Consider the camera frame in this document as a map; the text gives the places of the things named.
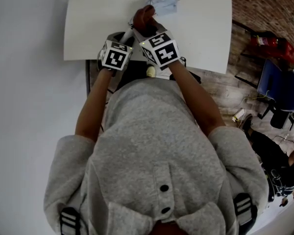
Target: small white object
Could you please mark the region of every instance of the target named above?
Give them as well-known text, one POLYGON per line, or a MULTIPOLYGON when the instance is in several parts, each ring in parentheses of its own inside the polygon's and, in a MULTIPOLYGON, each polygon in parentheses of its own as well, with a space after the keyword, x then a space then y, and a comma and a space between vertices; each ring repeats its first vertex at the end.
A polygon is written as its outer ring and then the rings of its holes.
POLYGON ((122 71, 129 61, 133 48, 106 40, 100 51, 102 66, 122 71))
POLYGON ((244 116, 245 112, 246 112, 246 111, 245 111, 243 108, 241 108, 237 113, 235 113, 235 114, 233 115, 232 120, 233 120, 234 122, 239 121, 239 119, 240 119, 242 116, 244 116))

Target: white table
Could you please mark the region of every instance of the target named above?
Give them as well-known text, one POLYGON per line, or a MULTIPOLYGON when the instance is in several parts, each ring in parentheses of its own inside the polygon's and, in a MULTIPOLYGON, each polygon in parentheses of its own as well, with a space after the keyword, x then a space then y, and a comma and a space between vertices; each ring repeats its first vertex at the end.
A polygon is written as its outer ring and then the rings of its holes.
MULTIPOLYGON (((64 60, 97 59, 106 37, 126 31, 144 0, 69 0, 64 60)), ((155 17, 175 37, 187 66, 226 72, 231 41, 231 0, 180 0, 177 13, 155 17)), ((132 60, 146 60, 137 43, 132 60)))

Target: blue chair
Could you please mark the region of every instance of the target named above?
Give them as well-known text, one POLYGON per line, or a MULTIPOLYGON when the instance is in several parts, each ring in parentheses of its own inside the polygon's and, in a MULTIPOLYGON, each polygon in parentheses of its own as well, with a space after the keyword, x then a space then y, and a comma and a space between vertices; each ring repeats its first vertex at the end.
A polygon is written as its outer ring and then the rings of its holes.
POLYGON ((270 100, 260 100, 269 104, 265 112, 261 115, 258 114, 260 119, 272 110, 280 112, 288 118, 290 112, 294 112, 294 72, 282 71, 277 65, 275 65, 270 59, 267 59, 264 64, 264 68, 258 82, 258 85, 235 76, 237 79, 251 85, 257 89, 257 92, 262 95, 267 95, 270 100))

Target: sleeve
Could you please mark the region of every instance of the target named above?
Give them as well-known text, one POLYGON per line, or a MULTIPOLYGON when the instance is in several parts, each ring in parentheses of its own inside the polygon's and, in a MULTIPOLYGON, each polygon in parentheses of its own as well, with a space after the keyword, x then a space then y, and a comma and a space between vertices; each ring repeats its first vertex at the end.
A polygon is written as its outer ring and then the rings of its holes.
POLYGON ((44 197, 44 212, 55 232, 60 212, 81 185, 94 146, 91 139, 77 135, 58 141, 44 197))
POLYGON ((208 139, 226 169, 233 195, 242 188, 250 195, 258 213, 262 213, 268 202, 268 182, 245 133, 235 127, 221 126, 208 139))

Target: backpack strap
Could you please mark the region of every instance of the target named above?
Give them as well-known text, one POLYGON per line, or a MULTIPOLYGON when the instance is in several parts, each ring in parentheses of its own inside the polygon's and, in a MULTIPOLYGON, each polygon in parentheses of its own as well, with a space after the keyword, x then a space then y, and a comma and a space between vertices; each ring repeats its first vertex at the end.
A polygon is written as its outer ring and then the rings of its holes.
POLYGON ((60 213, 61 235, 80 235, 80 215, 79 207, 81 205, 80 190, 78 189, 69 202, 67 207, 60 213))
POLYGON ((253 205, 248 193, 239 193, 233 203, 239 223, 239 235, 245 235, 256 222, 257 207, 253 205))

